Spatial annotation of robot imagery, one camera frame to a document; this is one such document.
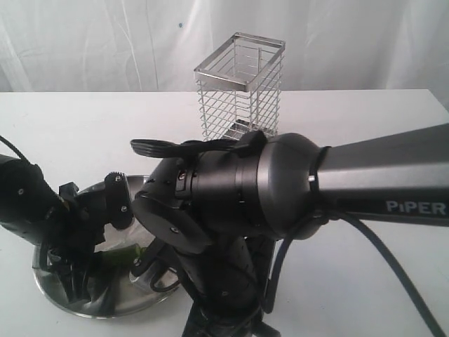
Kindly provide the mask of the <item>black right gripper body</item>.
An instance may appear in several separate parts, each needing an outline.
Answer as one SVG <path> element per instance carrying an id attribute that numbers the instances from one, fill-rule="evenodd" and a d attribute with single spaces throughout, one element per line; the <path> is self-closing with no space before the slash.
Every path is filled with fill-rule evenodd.
<path id="1" fill-rule="evenodd" d="M 259 236 L 226 239 L 199 254 L 176 251 L 193 300 L 183 336 L 276 336 L 263 321 L 274 247 Z"/>

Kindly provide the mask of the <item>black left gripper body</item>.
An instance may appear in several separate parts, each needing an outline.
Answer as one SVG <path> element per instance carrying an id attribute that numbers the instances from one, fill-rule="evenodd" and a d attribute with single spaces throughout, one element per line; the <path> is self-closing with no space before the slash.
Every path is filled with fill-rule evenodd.
<path id="1" fill-rule="evenodd" d="M 104 241 L 105 198 L 39 196 L 38 210 L 44 225 L 39 269 L 76 280 L 87 278 L 95 260 L 95 246 Z"/>

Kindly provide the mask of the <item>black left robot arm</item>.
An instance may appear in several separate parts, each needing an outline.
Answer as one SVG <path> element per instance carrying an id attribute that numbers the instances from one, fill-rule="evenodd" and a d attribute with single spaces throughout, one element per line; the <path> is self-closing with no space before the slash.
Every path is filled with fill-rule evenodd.
<path id="1" fill-rule="evenodd" d="M 38 250 L 36 269 L 54 275 L 69 303 L 86 303 L 103 223 L 81 204 L 74 185 L 57 194 L 39 166 L 1 155 L 1 226 Z"/>

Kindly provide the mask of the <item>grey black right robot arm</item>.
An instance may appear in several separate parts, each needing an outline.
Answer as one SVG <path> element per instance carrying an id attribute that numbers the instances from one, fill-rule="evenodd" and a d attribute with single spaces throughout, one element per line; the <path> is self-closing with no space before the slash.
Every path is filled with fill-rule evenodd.
<path id="1" fill-rule="evenodd" d="M 448 225 L 448 125 L 336 147 L 296 133 L 181 144 L 135 139 L 159 159 L 132 210 L 164 246 L 193 300 L 185 336 L 277 336 L 272 312 L 296 239 L 332 220 L 359 230 L 434 336 L 443 329 L 367 220 Z"/>

